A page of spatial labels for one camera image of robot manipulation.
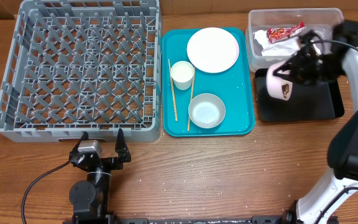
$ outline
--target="clear plastic bin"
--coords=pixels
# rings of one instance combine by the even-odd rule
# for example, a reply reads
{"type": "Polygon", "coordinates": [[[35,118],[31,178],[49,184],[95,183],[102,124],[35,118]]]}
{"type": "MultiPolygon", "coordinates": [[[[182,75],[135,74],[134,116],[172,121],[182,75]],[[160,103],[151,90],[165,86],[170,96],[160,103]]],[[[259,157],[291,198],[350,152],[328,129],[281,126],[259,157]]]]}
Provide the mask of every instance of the clear plastic bin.
{"type": "MultiPolygon", "coordinates": [[[[290,56],[262,56],[262,46],[254,38],[258,30],[267,30],[274,27],[293,27],[299,22],[305,23],[308,32],[313,29],[323,39],[332,38],[332,29],[343,21],[341,10],[336,8],[326,9],[262,9],[249,12],[249,25],[246,30],[247,53],[249,68],[252,72],[288,59],[290,56]]],[[[325,53],[328,53],[331,45],[324,44],[325,53]]]]}

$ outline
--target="white napkin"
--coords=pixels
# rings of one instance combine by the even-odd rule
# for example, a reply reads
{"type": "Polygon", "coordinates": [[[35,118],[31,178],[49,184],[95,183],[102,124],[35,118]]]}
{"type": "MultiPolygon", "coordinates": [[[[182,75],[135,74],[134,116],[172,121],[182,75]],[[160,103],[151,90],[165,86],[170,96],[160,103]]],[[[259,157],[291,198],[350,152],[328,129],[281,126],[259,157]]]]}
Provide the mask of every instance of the white napkin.
{"type": "Polygon", "coordinates": [[[298,51],[298,37],[289,38],[275,44],[271,44],[267,38],[266,30],[258,30],[254,33],[255,39],[263,47],[263,56],[291,56],[298,51]]]}

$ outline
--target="dish rack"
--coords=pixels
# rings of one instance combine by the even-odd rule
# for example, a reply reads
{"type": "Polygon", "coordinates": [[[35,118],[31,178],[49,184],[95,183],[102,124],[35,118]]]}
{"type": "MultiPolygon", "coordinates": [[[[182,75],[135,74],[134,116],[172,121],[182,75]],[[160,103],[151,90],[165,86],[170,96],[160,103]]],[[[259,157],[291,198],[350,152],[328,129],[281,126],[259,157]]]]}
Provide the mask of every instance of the dish rack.
{"type": "Polygon", "coordinates": [[[160,136],[158,0],[26,0],[0,89],[0,133],[17,142],[160,136]]]}

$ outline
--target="black mat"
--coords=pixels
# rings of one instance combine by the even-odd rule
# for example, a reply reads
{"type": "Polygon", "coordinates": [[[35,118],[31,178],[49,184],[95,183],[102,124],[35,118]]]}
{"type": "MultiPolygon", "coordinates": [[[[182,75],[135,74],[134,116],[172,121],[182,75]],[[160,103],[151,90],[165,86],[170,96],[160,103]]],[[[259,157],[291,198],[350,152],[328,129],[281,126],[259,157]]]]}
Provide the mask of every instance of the black mat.
{"type": "Polygon", "coordinates": [[[294,84],[288,101],[272,98],[266,89],[267,69],[255,72],[259,119],[272,121],[306,121],[335,119],[343,116],[338,82],[320,83],[316,86],[294,84]]]}

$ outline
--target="red snack wrapper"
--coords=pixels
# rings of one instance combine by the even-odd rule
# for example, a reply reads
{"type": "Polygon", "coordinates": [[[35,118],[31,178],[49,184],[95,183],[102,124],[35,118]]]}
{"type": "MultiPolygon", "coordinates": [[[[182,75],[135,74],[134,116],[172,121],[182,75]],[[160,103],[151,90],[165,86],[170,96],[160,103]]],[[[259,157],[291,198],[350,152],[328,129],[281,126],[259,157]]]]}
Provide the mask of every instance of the red snack wrapper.
{"type": "Polygon", "coordinates": [[[271,44],[294,37],[305,28],[305,24],[300,22],[292,28],[270,28],[267,30],[267,38],[271,44]]]}

